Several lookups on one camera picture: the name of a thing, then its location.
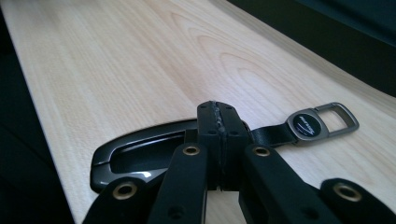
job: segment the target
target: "metal clip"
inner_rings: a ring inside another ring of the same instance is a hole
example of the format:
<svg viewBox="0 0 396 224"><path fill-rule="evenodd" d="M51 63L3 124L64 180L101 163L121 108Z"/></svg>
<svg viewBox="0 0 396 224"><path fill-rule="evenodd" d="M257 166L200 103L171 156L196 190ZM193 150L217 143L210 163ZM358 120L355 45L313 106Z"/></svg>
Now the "metal clip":
<svg viewBox="0 0 396 224"><path fill-rule="evenodd" d="M346 128L329 132L326 124L318 115L319 112L326 110L337 113L346 124ZM315 108L297 111L292 114L286 122L289 124L291 131L297 137L297 144L330 138L344 133L351 133L359 128L359 123L355 116L353 116L353 114L340 103L330 103Z"/></svg>

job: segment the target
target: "wood grain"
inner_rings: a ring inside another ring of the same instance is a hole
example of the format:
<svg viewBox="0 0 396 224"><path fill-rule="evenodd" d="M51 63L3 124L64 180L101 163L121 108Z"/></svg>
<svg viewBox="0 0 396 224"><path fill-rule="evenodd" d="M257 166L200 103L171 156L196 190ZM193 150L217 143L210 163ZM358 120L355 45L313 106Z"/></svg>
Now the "wood grain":
<svg viewBox="0 0 396 224"><path fill-rule="evenodd" d="M360 129L281 156L307 183L343 177L396 211L396 99L224 0L1 0L74 219L96 194L93 152L122 134L196 117L208 100L250 128L329 102ZM236 193L209 192L206 223L243 223Z"/></svg>

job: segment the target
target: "black strap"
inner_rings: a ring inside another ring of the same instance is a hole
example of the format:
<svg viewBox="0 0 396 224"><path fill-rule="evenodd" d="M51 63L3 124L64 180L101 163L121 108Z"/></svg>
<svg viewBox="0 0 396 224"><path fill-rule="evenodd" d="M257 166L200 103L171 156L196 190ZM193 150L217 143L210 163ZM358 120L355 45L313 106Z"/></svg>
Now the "black strap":
<svg viewBox="0 0 396 224"><path fill-rule="evenodd" d="M267 126L251 131L254 143L269 147L281 147L297 142L287 123Z"/></svg>

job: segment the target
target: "logo emblem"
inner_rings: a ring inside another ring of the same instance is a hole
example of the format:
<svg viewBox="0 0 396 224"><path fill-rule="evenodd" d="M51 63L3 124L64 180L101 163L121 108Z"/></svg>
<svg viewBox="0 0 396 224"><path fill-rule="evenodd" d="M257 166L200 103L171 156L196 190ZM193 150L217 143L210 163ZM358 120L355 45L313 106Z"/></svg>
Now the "logo emblem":
<svg viewBox="0 0 396 224"><path fill-rule="evenodd" d="M299 133L308 137L315 137L321 131L320 123L307 114L299 114L294 117L293 126Z"/></svg>

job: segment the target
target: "wooden table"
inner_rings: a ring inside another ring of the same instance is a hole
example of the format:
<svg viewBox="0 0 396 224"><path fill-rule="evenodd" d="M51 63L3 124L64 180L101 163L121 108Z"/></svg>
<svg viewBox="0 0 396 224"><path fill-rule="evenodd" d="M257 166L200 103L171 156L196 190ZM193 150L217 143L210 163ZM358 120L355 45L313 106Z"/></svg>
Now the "wooden table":
<svg viewBox="0 0 396 224"><path fill-rule="evenodd" d="M343 177L396 211L396 99L224 0L1 0L74 219L97 196L93 152L122 134L233 105L250 128L340 102L360 129L281 156L307 183ZM242 223L237 193L209 192L206 223Z"/></svg>

